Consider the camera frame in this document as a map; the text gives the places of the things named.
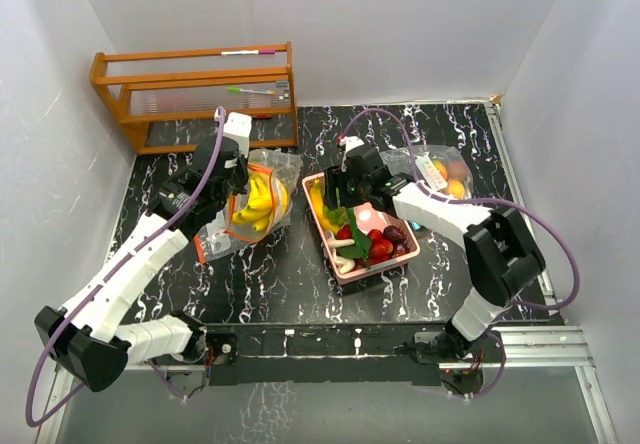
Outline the yellow banana bunch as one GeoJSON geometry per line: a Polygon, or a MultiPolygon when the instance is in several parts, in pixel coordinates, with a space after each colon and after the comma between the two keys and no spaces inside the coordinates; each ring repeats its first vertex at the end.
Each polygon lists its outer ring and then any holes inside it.
{"type": "Polygon", "coordinates": [[[284,221],[290,208],[290,193],[273,169],[250,165],[248,194],[229,202],[229,231],[248,241],[263,238],[284,221]]]}

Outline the blue zipper clear bag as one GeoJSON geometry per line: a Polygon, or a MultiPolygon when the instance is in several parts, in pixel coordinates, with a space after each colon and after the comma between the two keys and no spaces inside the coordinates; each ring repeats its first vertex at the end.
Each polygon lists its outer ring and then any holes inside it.
{"type": "MultiPolygon", "coordinates": [[[[450,161],[463,161],[461,153],[454,147],[444,145],[414,145],[412,147],[419,176],[434,191],[445,194],[448,178],[446,165],[450,161]]],[[[410,164],[410,153],[407,147],[390,149],[381,153],[381,159],[392,174],[413,174],[410,164]]],[[[467,198],[472,197],[473,179],[469,169],[469,177],[463,181],[467,189],[467,198]]]]}

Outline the yellow orange fruit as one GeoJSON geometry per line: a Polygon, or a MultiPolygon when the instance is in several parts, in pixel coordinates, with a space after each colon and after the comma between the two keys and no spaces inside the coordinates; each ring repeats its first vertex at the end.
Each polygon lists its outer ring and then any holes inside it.
{"type": "Polygon", "coordinates": [[[448,181],[445,193],[458,200],[467,198],[466,186],[463,181],[458,179],[450,179],[448,181]]]}

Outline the red apple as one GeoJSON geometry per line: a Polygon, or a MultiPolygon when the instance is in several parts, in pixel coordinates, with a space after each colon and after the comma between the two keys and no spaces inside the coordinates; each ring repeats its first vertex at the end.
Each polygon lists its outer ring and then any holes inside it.
{"type": "Polygon", "coordinates": [[[463,161],[450,161],[446,169],[449,179],[464,181],[469,177],[469,169],[463,161]]]}

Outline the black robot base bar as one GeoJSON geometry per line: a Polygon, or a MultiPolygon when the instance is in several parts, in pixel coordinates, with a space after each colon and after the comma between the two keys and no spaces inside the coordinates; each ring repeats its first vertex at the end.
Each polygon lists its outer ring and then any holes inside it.
{"type": "Polygon", "coordinates": [[[263,382],[405,382],[437,386],[446,370],[466,370],[478,357],[501,360],[489,337],[461,351],[436,323],[210,324],[205,351],[212,363],[160,358],[171,371],[201,371],[212,386],[263,382]]]}

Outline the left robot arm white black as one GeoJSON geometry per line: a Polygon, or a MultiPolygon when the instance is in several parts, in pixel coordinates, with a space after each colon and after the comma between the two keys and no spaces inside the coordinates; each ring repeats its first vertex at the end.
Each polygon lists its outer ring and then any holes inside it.
{"type": "Polygon", "coordinates": [[[247,153],[234,138],[222,138],[219,149],[211,139],[202,142],[101,271],[60,308],[46,306],[36,315],[49,356],[91,391],[109,387],[129,364],[164,355],[194,363],[204,356],[204,326],[182,312],[142,324],[122,319],[165,264],[245,187],[247,153]]]}

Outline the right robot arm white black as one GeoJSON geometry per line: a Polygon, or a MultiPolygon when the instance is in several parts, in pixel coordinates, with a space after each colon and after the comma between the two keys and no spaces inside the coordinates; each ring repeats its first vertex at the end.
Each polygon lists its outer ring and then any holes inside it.
{"type": "Polygon", "coordinates": [[[394,218],[416,222],[458,244],[466,253],[471,290],[444,330],[417,348],[443,359],[466,361],[481,336],[511,301],[546,269],[520,212],[449,200],[406,173],[392,174],[380,153],[356,137],[339,141],[342,163],[324,171],[330,209],[369,204],[394,218]]]}

